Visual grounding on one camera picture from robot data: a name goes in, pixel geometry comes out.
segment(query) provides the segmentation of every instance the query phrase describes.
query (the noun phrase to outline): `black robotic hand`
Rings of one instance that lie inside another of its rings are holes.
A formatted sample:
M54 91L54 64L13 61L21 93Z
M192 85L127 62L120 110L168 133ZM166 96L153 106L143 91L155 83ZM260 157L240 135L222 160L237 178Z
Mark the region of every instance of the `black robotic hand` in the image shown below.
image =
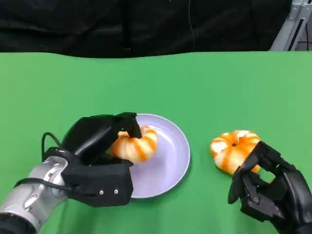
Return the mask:
M93 207L119 206L129 203L132 180L127 160L114 158L106 153L118 139L118 132L128 132L129 136L141 138L136 113L83 117L67 132L62 143L54 138L58 147L44 150L42 138L42 161L51 156L64 158L68 165L61 177L65 186L55 187L42 179L26 178L23 183L42 183L46 186L65 190L68 198Z
M257 164L275 175L271 183L251 172ZM280 234L312 234L312 195L303 175L262 141L233 175L228 203L239 198L241 212L270 221Z

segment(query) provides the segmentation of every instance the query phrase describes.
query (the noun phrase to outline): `plate rim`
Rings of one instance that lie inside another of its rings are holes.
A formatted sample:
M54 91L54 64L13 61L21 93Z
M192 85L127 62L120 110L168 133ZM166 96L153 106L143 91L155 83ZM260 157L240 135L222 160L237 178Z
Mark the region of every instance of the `plate rim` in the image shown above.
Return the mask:
M162 117L162 116L158 116L158 115L155 115L155 114L148 114L148 113L138 113L137 116L153 116L153 117L161 118L161 119L163 119L163 120L165 120L165 121L168 121L169 123L171 123L172 125L174 125L174 126L179 130L179 132L182 134L182 136L183 136L183 138L184 138L184 140L185 140L185 142L186 142L187 150L188 150L188 160L187 160L186 167L185 167L185 169L184 169L182 175L176 180L176 182L175 182L173 185L171 185L171 186L169 187L168 190L163 191L163 192L160 192L160 193L157 193L157 194L155 194L155 195L153 195L153 196L133 196L133 195L131 195L131 198L133 198L133 199L147 199L147 198L153 198L153 197L157 197L157 196L159 196L159 195L165 194L165 193L167 193L168 191L172 190L176 185L178 185L178 183L181 182L181 180L184 178L184 176L186 175L186 173L187 173L187 171L188 171L188 169L189 169L189 167L190 167L190 162L191 162L191 148L190 148L189 141L187 140L187 138L186 138L184 132L183 132L175 123L173 123L171 120L169 120L169 119L167 119L167 118L165 118L165 117Z

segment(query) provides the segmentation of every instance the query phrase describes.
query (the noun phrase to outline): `striped pumpkin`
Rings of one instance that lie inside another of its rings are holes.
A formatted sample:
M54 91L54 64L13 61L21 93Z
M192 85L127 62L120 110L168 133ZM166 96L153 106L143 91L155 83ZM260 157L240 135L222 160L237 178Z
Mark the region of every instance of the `striped pumpkin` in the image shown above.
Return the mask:
M245 130L224 133L215 138L210 149L216 166L233 175L259 141L260 138L255 133ZM252 171L257 173L259 170L260 167L256 165Z
M113 144L113 154L132 163L149 160L157 150L158 137L154 129L140 126L142 138L130 138L127 132L119 132L119 138Z

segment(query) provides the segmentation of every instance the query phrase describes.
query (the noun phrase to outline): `plate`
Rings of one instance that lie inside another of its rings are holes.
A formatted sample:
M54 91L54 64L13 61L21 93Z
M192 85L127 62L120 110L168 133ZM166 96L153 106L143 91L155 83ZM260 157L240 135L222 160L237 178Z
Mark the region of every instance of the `plate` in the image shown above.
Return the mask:
M132 198L161 195L177 185L186 174L191 151L184 133L171 121L156 115L138 114L139 125L148 125L158 135L158 149L154 156L130 168Z

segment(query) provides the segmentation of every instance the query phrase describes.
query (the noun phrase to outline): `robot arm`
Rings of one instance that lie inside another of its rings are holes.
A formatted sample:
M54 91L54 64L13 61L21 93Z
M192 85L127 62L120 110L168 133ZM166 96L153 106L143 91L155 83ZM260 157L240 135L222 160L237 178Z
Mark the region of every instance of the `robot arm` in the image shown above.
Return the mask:
M59 146L46 152L44 135L42 164L20 180L0 205L0 234L38 233L55 207L68 198L93 207L129 203L132 164L105 153L119 131L141 138L135 113L83 117L62 144L57 141Z
M257 164L275 175L271 183L251 172ZM303 175L262 141L233 175L228 203L239 198L241 212L270 221L280 234L312 234L312 195Z

